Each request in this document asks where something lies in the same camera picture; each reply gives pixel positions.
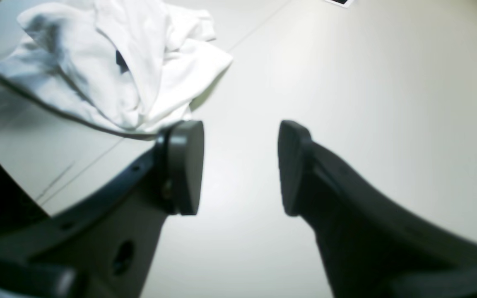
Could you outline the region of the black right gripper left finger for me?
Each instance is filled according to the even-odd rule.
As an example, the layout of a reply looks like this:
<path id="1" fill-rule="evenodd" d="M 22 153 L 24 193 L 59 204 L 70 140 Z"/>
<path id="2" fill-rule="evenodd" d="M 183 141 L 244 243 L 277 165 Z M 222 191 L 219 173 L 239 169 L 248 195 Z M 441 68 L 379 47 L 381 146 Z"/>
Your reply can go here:
<path id="1" fill-rule="evenodd" d="M 108 184 L 0 236 L 0 298 L 138 298 L 170 215 L 194 216 L 204 124 L 178 121 Z"/>

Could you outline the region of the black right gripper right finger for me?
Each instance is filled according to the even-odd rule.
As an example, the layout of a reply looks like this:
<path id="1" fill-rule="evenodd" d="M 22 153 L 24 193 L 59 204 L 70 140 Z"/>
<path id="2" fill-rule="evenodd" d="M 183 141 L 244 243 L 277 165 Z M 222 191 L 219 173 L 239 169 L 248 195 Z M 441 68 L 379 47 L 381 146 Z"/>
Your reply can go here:
<path id="1" fill-rule="evenodd" d="M 313 230 L 335 298 L 477 298 L 477 244 L 407 211 L 295 121 L 280 123 L 288 216 Z"/>

